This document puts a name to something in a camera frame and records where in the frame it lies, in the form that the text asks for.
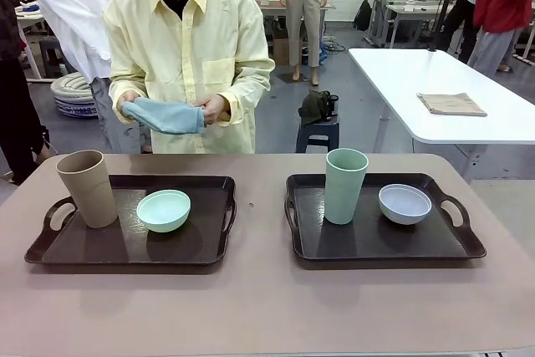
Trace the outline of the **person's left hand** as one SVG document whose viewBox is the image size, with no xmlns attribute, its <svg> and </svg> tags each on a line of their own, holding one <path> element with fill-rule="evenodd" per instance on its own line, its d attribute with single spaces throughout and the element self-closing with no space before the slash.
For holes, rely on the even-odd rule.
<svg viewBox="0 0 535 357">
<path fill-rule="evenodd" d="M 198 100 L 194 106 L 203 109 L 205 125 L 215 124 L 221 114 L 230 109 L 228 101 L 220 94 L 210 94 L 204 99 Z"/>
</svg>

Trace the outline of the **person's right hand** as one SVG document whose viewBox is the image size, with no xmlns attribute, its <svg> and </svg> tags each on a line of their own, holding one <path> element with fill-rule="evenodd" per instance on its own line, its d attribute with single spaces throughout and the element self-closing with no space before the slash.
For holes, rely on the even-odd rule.
<svg viewBox="0 0 535 357">
<path fill-rule="evenodd" d="M 122 111 L 122 104 L 124 102 L 134 102 L 136 98 L 144 98 L 144 95 L 139 94 L 138 92 L 128 89 L 122 93 L 116 92 L 112 96 L 112 107 L 115 112 L 118 120 L 123 124 L 132 123 L 134 120 L 128 116 L 125 116 Z"/>
</svg>

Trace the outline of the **light blue cloth mat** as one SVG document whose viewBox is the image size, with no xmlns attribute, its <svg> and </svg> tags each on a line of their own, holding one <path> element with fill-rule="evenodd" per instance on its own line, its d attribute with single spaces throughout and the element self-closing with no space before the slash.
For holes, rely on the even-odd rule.
<svg viewBox="0 0 535 357">
<path fill-rule="evenodd" d="M 151 130 L 165 135 L 202 134 L 204 110 L 183 102 L 160 102 L 136 98 L 122 104 L 122 112 Z"/>
</svg>

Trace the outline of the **tall brown cup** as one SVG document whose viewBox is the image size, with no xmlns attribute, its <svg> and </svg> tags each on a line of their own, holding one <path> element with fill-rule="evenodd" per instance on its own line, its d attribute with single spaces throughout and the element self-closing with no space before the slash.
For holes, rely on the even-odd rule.
<svg viewBox="0 0 535 357">
<path fill-rule="evenodd" d="M 56 171 L 88 227 L 104 228 L 117 219 L 109 173 L 100 151 L 71 153 L 58 161 Z"/>
</svg>

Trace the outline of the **mint green bowl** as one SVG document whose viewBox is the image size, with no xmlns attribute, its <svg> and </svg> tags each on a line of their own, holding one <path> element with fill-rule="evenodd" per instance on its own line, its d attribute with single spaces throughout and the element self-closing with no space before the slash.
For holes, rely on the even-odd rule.
<svg viewBox="0 0 535 357">
<path fill-rule="evenodd" d="M 181 227 L 189 217 L 190 197 L 183 191 L 161 190 L 145 196 L 136 208 L 137 217 L 145 227 L 167 233 Z"/>
</svg>

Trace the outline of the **tall green cup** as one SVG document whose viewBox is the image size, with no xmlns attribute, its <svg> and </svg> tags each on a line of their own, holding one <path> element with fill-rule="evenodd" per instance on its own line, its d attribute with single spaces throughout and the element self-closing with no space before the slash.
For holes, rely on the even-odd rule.
<svg viewBox="0 0 535 357">
<path fill-rule="evenodd" d="M 365 154 L 338 148 L 326 155 L 324 218 L 337 225 L 353 221 L 369 166 Z"/>
</svg>

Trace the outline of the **pale blue bowl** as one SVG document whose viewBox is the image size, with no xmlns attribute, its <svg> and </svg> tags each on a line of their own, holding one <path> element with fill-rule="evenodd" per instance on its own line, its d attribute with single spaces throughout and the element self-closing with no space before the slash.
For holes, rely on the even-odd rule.
<svg viewBox="0 0 535 357">
<path fill-rule="evenodd" d="M 392 222 L 410 226 L 431 212 L 431 199 L 421 190 L 405 184 L 390 184 L 379 192 L 380 210 Z"/>
</svg>

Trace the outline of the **beige cloth mat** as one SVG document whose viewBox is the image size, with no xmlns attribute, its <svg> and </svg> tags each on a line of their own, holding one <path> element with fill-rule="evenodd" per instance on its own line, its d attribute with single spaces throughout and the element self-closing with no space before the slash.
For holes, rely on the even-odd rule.
<svg viewBox="0 0 535 357">
<path fill-rule="evenodd" d="M 466 93 L 418 94 L 417 98 L 433 115 L 487 116 L 487 112 Z"/>
</svg>

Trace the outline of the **person's right forearm yellow sleeve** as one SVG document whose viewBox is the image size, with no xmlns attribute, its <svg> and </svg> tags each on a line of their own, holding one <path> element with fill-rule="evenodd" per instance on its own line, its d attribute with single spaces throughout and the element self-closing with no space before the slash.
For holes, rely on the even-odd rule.
<svg viewBox="0 0 535 357">
<path fill-rule="evenodd" d="M 115 69 L 111 70 L 110 97 L 114 102 L 127 92 L 133 92 L 135 97 L 147 98 L 145 87 L 145 72 L 134 66 L 132 69 Z"/>
</svg>

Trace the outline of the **person's left forearm yellow sleeve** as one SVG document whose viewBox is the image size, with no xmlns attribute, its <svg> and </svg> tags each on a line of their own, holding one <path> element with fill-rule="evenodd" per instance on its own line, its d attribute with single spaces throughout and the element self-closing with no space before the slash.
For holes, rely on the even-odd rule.
<svg viewBox="0 0 535 357">
<path fill-rule="evenodd" d="M 241 123 L 244 115 L 254 110 L 263 95 L 270 90 L 270 74 L 275 63 L 270 59 L 236 62 L 235 78 L 229 89 L 218 93 L 226 102 L 222 118 L 229 125 Z"/>
</svg>

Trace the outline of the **dark brown serving tray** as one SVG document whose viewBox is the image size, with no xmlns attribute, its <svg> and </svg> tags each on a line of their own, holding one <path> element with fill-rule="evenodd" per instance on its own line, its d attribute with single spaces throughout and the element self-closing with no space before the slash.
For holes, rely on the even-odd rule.
<svg viewBox="0 0 535 357">
<path fill-rule="evenodd" d="M 353 221 L 324 220 L 323 174 L 287 179 L 285 213 L 293 250 L 311 263 L 395 264 L 403 261 L 449 263 L 484 258 L 487 250 L 471 229 L 468 210 L 424 173 L 371 173 L 364 179 Z M 380 190 L 391 184 L 412 186 L 430 198 L 422 222 L 401 225 L 380 210 Z"/>
<path fill-rule="evenodd" d="M 112 175 L 110 183 L 119 212 L 111 225 L 90 228 L 73 210 L 60 229 L 53 229 L 55 212 L 74 202 L 61 199 L 45 214 L 25 261 L 44 266 L 207 267 L 223 259 L 237 214 L 230 176 Z M 136 216 L 142 198 L 161 190 L 183 191 L 191 199 L 185 224 L 169 233 L 150 231 Z"/>
</svg>

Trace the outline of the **round white blue cushion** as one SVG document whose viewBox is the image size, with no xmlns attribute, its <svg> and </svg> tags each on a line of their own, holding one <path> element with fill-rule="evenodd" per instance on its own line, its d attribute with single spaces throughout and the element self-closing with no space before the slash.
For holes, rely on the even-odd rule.
<svg viewBox="0 0 535 357">
<path fill-rule="evenodd" d="M 50 90 L 60 114 L 77 119 L 98 117 L 91 87 L 80 73 L 57 78 L 50 85 Z"/>
</svg>

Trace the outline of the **person in yellow shirt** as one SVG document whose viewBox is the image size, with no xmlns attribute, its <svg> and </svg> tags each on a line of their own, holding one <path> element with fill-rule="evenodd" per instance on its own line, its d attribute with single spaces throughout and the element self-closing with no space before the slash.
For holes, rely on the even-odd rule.
<svg viewBox="0 0 535 357">
<path fill-rule="evenodd" d="M 194 106 L 229 89 L 236 62 L 270 58 L 255 0 L 110 0 L 104 11 L 111 70 L 145 72 L 147 99 Z M 252 154 L 255 109 L 241 123 L 222 118 L 202 134 L 150 130 L 156 154 Z"/>
</svg>

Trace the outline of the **cardboard box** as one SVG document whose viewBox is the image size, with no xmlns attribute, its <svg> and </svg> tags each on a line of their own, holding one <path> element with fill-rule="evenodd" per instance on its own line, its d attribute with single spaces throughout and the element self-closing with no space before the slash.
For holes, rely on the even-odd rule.
<svg viewBox="0 0 535 357">
<path fill-rule="evenodd" d="M 275 38 L 273 40 L 273 59 L 277 66 L 289 65 L 288 38 Z"/>
</svg>

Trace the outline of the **dark plastic stool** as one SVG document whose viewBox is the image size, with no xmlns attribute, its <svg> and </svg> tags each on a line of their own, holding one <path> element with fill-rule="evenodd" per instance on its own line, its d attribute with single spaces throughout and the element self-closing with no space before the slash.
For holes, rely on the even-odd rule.
<svg viewBox="0 0 535 357">
<path fill-rule="evenodd" d="M 67 64 L 56 37 L 47 36 L 41 38 L 38 44 L 43 60 L 45 77 L 56 79 L 65 76 L 68 73 Z"/>
<path fill-rule="evenodd" d="M 339 148 L 339 118 L 300 125 L 295 145 L 296 153 L 305 153 L 309 145 L 332 151 Z"/>
</svg>

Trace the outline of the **dark green bag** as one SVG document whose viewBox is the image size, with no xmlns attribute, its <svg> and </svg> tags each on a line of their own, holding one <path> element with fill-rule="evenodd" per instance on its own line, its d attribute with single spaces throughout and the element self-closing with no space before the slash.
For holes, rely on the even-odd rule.
<svg viewBox="0 0 535 357">
<path fill-rule="evenodd" d="M 301 125 L 330 121 L 337 115 L 338 102 L 336 94 L 311 89 L 298 109 Z"/>
</svg>

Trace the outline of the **person in white coat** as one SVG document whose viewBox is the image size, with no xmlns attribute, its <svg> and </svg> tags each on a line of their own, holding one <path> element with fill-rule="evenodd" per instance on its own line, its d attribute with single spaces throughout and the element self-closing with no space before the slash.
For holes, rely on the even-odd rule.
<svg viewBox="0 0 535 357">
<path fill-rule="evenodd" d="M 108 1 L 38 0 L 38 4 L 64 56 L 91 88 L 105 144 L 114 153 L 139 154 L 139 126 L 119 121 L 109 95 L 110 48 L 103 19 Z"/>
</svg>

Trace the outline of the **person in black clothes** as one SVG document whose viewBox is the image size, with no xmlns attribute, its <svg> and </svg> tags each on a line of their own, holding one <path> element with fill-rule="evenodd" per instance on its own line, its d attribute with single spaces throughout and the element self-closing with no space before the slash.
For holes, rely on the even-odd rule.
<svg viewBox="0 0 535 357">
<path fill-rule="evenodd" d="M 40 122 L 19 61 L 19 4 L 20 0 L 0 0 L 0 149 L 17 186 L 52 156 L 48 129 Z"/>
</svg>

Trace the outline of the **wooden top workbench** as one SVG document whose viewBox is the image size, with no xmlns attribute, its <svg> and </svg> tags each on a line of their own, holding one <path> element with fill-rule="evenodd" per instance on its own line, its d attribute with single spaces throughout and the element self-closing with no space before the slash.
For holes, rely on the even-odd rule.
<svg viewBox="0 0 535 357">
<path fill-rule="evenodd" d="M 255 0 L 260 7 L 262 14 L 265 18 L 270 18 L 273 21 L 286 21 L 287 12 L 286 8 L 280 3 L 279 0 Z M 325 7 L 320 8 L 320 28 L 319 38 L 323 40 L 325 32 L 325 18 L 327 11 L 334 10 L 333 4 L 327 4 Z"/>
</svg>

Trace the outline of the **white desk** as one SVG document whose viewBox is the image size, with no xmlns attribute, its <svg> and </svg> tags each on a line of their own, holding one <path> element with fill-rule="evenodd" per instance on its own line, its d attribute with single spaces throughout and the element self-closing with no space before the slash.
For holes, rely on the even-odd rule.
<svg viewBox="0 0 535 357">
<path fill-rule="evenodd" d="M 18 20 L 19 36 L 22 39 L 23 44 L 24 44 L 24 48 L 23 48 L 24 49 L 24 53 L 26 54 L 26 56 L 28 58 L 28 62 L 29 62 L 30 68 L 31 68 L 31 70 L 33 72 L 33 77 L 27 79 L 27 81 L 29 83 L 41 83 L 41 82 L 44 81 L 44 79 L 42 78 L 42 76 L 40 74 L 40 71 L 38 69 L 37 63 L 36 63 L 35 58 L 33 56 L 32 49 L 31 49 L 30 45 L 28 44 L 28 40 L 27 40 L 26 35 L 24 33 L 24 29 L 25 28 L 30 28 L 30 27 L 38 24 L 38 23 L 43 23 L 44 22 L 43 15 L 39 11 L 27 12 L 26 13 L 26 12 L 23 11 L 23 6 L 19 6 L 19 7 L 16 8 L 16 15 L 17 15 L 17 20 Z"/>
</svg>

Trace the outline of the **black backpack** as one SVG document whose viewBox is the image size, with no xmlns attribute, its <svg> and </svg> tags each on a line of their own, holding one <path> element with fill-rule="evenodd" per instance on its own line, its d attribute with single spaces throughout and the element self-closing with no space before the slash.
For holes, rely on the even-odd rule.
<svg viewBox="0 0 535 357">
<path fill-rule="evenodd" d="M 354 16 L 353 28 L 359 31 L 366 31 L 369 29 L 371 20 L 372 7 L 368 0 L 363 0 L 360 4 L 357 13 Z"/>
</svg>

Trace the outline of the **grey workbench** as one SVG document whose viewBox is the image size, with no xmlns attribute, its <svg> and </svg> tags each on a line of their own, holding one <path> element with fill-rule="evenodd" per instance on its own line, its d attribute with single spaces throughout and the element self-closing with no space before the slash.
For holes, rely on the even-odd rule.
<svg viewBox="0 0 535 357">
<path fill-rule="evenodd" d="M 421 34 L 428 23 L 434 30 L 434 23 L 438 22 L 444 5 L 446 13 L 452 8 L 452 3 L 442 0 L 368 0 L 371 6 L 369 27 L 364 40 L 376 48 L 393 48 L 396 35 L 400 32 L 402 22 L 416 22 L 408 46 L 416 45 L 416 36 Z"/>
</svg>

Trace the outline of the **black stand pole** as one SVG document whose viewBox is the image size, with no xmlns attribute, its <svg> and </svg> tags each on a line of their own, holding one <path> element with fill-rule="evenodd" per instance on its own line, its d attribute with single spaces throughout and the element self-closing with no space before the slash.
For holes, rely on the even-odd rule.
<svg viewBox="0 0 535 357">
<path fill-rule="evenodd" d="M 429 51 L 431 51 L 431 52 L 435 52 L 437 50 L 437 45 L 438 45 L 438 42 L 439 42 L 441 29 L 442 29 L 444 20 L 446 18 L 446 12 L 447 12 L 449 4 L 450 4 L 450 0 L 443 0 L 443 2 L 442 2 L 442 6 L 440 8 L 439 17 L 436 20 L 436 30 L 435 30 L 435 34 L 434 34 L 434 37 L 433 37 L 433 41 L 431 42 L 431 45 L 429 47 Z"/>
</svg>

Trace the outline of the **person in black trousers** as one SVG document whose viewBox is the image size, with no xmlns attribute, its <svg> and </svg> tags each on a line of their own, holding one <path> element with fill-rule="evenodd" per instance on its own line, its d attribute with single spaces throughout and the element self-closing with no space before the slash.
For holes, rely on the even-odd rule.
<svg viewBox="0 0 535 357">
<path fill-rule="evenodd" d="M 440 31 L 437 48 L 447 51 L 453 34 L 460 27 L 462 30 L 461 52 L 458 59 L 466 64 L 471 57 L 476 44 L 479 27 L 473 23 L 476 0 L 455 0 L 454 6 L 448 13 Z"/>
</svg>

